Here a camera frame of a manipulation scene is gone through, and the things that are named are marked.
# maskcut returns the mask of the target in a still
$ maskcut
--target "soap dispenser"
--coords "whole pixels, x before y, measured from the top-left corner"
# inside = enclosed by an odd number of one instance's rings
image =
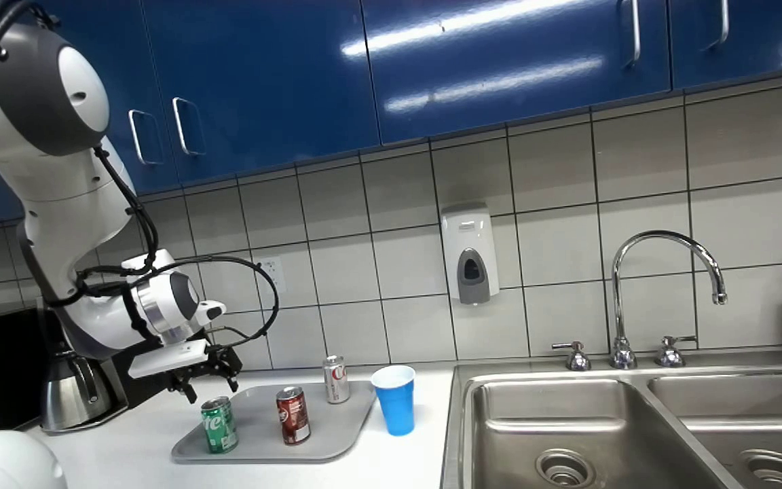
[[[442,212],[451,299],[482,303],[500,292],[492,213],[482,202]]]

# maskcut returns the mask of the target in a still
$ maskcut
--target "stainless steel sink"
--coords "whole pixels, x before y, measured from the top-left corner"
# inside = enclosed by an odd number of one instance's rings
[[[782,349],[683,368],[458,367],[442,489],[782,489]]]
[[[486,380],[473,397],[476,485],[719,485],[622,380]]]
[[[782,372],[656,376],[651,390],[743,485],[782,485]]]

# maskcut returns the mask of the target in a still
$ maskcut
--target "green can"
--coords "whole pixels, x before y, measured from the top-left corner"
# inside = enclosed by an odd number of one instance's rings
[[[201,422],[204,422],[204,436],[207,436],[207,451],[208,452],[224,452],[231,451],[235,439],[235,422],[231,412],[231,398],[214,398],[201,403]]]

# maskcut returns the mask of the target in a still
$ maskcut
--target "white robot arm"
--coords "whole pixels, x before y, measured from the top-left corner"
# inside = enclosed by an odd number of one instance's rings
[[[108,96],[98,73],[49,30],[51,18],[34,3],[0,0],[0,20],[13,20],[19,7],[33,7],[41,24],[0,24],[0,174],[23,202],[23,257],[71,348],[106,359],[157,341],[132,361],[132,376],[181,372],[174,382],[185,386],[174,387],[185,394],[186,376],[201,372],[233,386],[235,353],[201,336],[224,307],[199,299],[174,257],[157,249],[128,170],[104,139]],[[150,253],[106,265],[120,285],[86,285],[76,262],[129,217],[142,223]]]

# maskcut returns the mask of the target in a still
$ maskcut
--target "gray tray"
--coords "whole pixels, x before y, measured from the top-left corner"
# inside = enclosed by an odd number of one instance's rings
[[[328,460],[349,451],[372,410],[372,386],[349,382],[344,403],[328,403],[322,382],[305,382],[311,433],[300,446],[283,443],[277,390],[256,386],[231,398],[239,443],[224,452],[208,452],[201,422],[174,447],[177,463],[239,463],[239,460]]]

